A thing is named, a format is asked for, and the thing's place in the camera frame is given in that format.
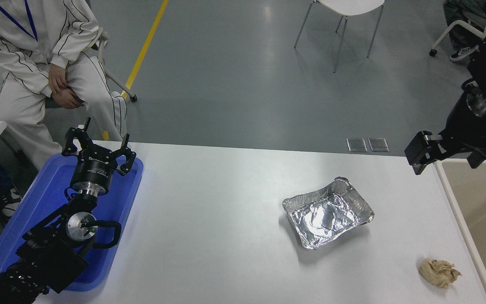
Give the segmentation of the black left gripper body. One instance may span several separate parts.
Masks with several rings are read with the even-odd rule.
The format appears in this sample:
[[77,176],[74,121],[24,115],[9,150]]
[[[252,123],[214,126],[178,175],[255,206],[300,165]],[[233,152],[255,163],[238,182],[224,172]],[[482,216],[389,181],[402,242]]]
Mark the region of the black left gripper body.
[[93,183],[101,187],[109,187],[113,172],[116,168],[116,159],[110,157],[111,150],[107,148],[86,148],[77,156],[77,165],[71,179],[71,186]]

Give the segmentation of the person's right hand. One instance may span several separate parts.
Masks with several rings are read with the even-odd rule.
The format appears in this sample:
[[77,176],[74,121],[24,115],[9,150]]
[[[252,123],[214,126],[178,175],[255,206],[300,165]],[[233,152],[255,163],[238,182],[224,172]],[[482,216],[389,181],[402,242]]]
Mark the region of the person's right hand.
[[53,92],[51,98],[64,109],[77,109],[84,106],[76,93],[69,88],[62,89],[59,92]]

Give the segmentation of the person's left hand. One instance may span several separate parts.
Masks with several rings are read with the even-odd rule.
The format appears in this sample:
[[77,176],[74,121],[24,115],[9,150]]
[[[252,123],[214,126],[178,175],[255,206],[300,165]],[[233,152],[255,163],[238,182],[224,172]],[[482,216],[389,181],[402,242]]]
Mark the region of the person's left hand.
[[66,69],[56,64],[51,64],[49,69],[49,87],[52,90],[52,98],[62,92],[69,92],[66,82]]

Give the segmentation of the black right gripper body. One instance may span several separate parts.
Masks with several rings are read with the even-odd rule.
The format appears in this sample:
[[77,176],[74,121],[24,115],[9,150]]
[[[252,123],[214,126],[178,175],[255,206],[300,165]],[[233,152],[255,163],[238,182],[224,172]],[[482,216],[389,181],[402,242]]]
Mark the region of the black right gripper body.
[[486,150],[486,98],[463,93],[440,132],[440,145],[447,151]]

